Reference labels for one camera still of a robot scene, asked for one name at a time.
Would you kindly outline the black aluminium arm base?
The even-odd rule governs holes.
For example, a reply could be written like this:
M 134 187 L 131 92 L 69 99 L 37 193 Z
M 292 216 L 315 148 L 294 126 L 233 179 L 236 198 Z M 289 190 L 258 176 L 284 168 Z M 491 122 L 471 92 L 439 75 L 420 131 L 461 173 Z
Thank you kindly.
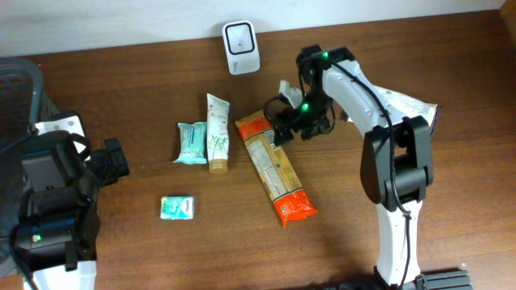
M 379 275 L 358 281 L 339 282 L 318 289 L 327 290 L 473 290 L 471 279 L 466 270 L 421 273 L 402 286 L 387 285 Z

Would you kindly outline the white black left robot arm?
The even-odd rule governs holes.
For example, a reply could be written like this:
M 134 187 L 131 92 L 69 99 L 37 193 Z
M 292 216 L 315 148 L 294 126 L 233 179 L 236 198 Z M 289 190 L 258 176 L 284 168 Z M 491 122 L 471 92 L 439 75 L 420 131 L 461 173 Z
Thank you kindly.
M 8 245 L 26 288 L 94 288 L 98 194 L 130 172 L 121 143 L 93 150 L 86 137 L 57 130 L 25 141 L 20 163 L 28 188 Z

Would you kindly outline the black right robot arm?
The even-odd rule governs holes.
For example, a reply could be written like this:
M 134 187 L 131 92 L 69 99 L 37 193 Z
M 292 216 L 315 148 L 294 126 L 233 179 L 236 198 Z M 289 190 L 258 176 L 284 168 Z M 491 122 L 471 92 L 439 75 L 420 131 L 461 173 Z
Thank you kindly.
M 273 117 L 274 143 L 299 133 L 302 139 L 335 128 L 328 118 L 338 104 L 363 137 L 360 180 L 379 219 L 377 284 L 387 289 L 420 289 L 417 217 L 433 182 L 430 127 L 422 116 L 410 117 L 391 105 L 363 74 L 346 48 L 303 48 L 296 58 L 301 101 Z

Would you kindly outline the grey plastic mesh basket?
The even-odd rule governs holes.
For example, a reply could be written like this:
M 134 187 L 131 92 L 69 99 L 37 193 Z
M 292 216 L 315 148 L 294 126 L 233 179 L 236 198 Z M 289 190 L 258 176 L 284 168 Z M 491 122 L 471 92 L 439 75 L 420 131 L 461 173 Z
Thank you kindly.
M 1 277 L 17 273 L 10 257 L 9 235 L 18 224 L 26 187 L 21 144 L 33 125 L 56 112 L 44 93 L 40 67 L 22 58 L 1 59 Z

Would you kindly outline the teal pocket tissue pack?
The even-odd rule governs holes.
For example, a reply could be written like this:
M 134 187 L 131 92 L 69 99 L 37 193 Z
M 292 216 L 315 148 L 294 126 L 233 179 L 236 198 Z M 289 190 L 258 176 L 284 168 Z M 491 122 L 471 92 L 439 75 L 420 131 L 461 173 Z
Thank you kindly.
M 162 220 L 192 220 L 194 218 L 194 198 L 162 197 L 160 199 L 160 218 Z

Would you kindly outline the orange spaghetti packet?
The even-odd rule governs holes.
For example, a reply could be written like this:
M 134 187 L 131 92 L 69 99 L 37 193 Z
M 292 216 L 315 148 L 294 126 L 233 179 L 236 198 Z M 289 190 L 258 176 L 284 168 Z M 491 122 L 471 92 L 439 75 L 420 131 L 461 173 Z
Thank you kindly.
M 318 211 L 285 151 L 275 143 L 276 134 L 264 112 L 241 118 L 235 125 L 281 224 L 314 216 Z

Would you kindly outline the white blue noodle bag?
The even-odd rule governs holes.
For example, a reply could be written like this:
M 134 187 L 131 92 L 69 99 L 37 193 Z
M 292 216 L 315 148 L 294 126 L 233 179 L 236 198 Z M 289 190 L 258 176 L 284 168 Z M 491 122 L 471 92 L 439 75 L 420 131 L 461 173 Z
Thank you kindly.
M 372 93 L 389 113 L 393 126 L 401 125 L 406 118 L 411 120 L 423 117 L 430 127 L 430 136 L 433 135 L 439 105 L 425 103 L 403 93 L 371 85 L 368 82 L 365 82 L 364 86 L 365 88 L 350 80 L 337 80 L 333 85 L 324 85 L 324 92 L 335 100 L 352 119 L 362 138 L 374 128 L 389 128 L 386 119 L 381 117 L 382 111 L 372 97 Z

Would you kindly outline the teal wet wipes pack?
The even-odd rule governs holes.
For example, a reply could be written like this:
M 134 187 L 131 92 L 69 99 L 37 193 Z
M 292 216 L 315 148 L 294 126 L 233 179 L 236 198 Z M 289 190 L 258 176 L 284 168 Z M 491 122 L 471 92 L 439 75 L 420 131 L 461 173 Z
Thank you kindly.
M 180 153 L 174 163 L 206 164 L 206 122 L 192 124 L 179 122 Z

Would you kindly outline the white floral cream tube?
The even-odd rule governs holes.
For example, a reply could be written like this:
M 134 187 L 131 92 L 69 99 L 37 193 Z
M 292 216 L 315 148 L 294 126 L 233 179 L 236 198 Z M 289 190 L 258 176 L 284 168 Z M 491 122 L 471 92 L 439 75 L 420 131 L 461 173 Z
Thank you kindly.
M 212 94 L 207 94 L 206 145 L 210 173 L 228 170 L 230 103 Z

